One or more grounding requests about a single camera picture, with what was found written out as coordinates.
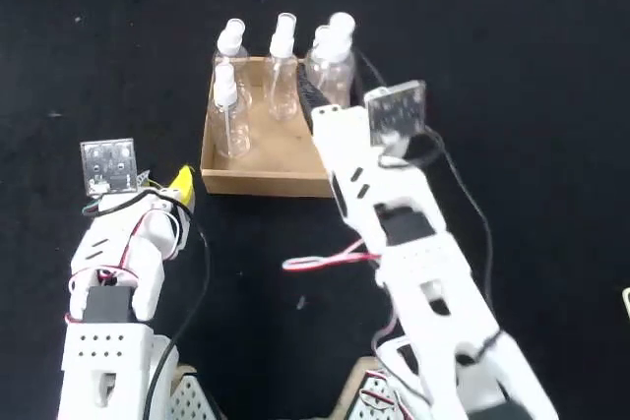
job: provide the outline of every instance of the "bottle cap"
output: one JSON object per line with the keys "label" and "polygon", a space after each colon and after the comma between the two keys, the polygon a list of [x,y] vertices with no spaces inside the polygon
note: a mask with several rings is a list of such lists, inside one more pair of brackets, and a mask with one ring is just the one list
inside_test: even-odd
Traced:
{"label": "bottle cap", "polygon": [[238,101],[234,67],[229,63],[220,63],[215,68],[215,102],[221,107],[230,107]]}
{"label": "bottle cap", "polygon": [[328,34],[328,25],[320,25],[316,30],[315,30],[315,37],[313,38],[313,47],[316,48],[319,43],[322,42],[322,40],[324,40],[324,38],[326,38],[326,35]]}
{"label": "bottle cap", "polygon": [[356,22],[354,21],[352,15],[347,14],[346,12],[337,12],[331,16],[328,21],[328,25],[331,30],[336,31],[339,35],[347,36],[352,39]]}
{"label": "bottle cap", "polygon": [[235,56],[243,43],[245,24],[240,19],[229,19],[217,40],[217,50],[224,56]]}
{"label": "bottle cap", "polygon": [[328,33],[317,46],[317,55],[331,63],[341,63],[350,55],[352,40],[345,35],[339,35],[333,30]]}
{"label": "bottle cap", "polygon": [[275,58],[288,58],[293,54],[293,34],[297,18],[294,14],[283,13],[278,15],[276,32],[272,35],[269,52]]}

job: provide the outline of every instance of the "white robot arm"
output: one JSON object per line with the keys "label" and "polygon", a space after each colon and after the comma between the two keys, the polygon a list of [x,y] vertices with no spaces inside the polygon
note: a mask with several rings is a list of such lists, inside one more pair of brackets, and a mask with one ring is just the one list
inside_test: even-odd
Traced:
{"label": "white robot arm", "polygon": [[[93,177],[92,187],[111,192],[109,183],[115,186],[120,176],[107,176],[106,168],[122,162],[119,174],[126,178],[125,191],[135,186],[135,156],[129,143],[103,142],[88,148],[94,154],[109,154],[104,163],[100,157],[99,164],[90,164],[100,180],[95,183]],[[130,158],[133,170],[127,167]],[[189,210],[194,204],[187,167],[168,188],[105,193],[84,209],[94,220],[71,263],[59,420],[140,420],[148,411],[148,395],[149,418],[166,418],[178,353],[166,336],[154,334],[143,322],[156,311],[164,281],[162,262],[175,258],[186,245],[190,220],[176,203]],[[165,350],[169,352],[162,360]],[[150,390],[152,381],[155,387]]]}
{"label": "white robot arm", "polygon": [[[382,97],[388,93],[378,90]],[[384,147],[373,146],[366,108],[309,110],[305,96],[302,106],[342,218],[370,254],[381,255],[376,282],[391,296],[405,335],[385,342],[377,355],[414,418],[482,419],[512,406],[524,414],[514,418],[557,419],[517,343],[474,284],[424,173],[394,157],[388,158],[401,165],[382,165]],[[436,302],[442,310],[434,310]],[[418,373],[400,353],[405,345]],[[464,366],[458,355],[472,362]],[[505,412],[500,418],[511,418]]]}

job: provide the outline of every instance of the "black table surface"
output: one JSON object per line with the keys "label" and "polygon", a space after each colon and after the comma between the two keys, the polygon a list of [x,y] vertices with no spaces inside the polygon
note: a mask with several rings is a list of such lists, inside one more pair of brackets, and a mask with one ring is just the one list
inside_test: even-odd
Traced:
{"label": "black table surface", "polygon": [[[339,10],[389,82],[428,82],[429,122],[492,223],[497,318],[561,417],[627,416],[628,0],[0,0],[3,417],[55,415],[69,261],[88,226],[79,142],[133,137],[139,167],[168,181],[199,161],[226,19],[264,54],[276,14],[293,12],[303,53]],[[480,224],[443,165],[428,175],[477,277]],[[229,418],[326,415],[387,299],[367,266],[280,262],[355,235],[330,200],[198,192],[213,282],[180,360]],[[181,322],[201,255],[191,239],[166,264],[157,332]]]}

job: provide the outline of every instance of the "cardboard tray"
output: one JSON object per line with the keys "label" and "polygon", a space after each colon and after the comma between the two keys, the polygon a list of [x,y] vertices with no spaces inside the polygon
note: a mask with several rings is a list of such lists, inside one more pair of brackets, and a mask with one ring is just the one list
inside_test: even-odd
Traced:
{"label": "cardboard tray", "polygon": [[206,113],[200,165],[206,190],[211,194],[331,197],[326,171],[301,111],[285,122],[269,115],[263,102],[263,64],[264,58],[259,57],[246,61],[252,83],[250,152],[236,159],[218,154]]}

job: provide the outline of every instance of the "mounting hole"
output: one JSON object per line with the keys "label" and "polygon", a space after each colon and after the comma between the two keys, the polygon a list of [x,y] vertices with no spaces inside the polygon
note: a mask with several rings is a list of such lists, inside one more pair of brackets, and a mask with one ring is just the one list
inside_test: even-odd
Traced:
{"label": "mounting hole", "polygon": [[370,188],[370,186],[368,184],[363,184],[361,186],[361,190],[358,191],[358,194],[356,195],[356,197],[358,199],[363,199],[363,197],[365,196],[365,194],[367,194],[368,189]]}
{"label": "mounting hole", "polygon": [[357,167],[356,169],[354,169],[354,173],[352,174],[352,177],[350,177],[350,181],[356,182],[356,180],[359,177],[361,177],[362,173],[363,173],[363,168],[362,167]]}

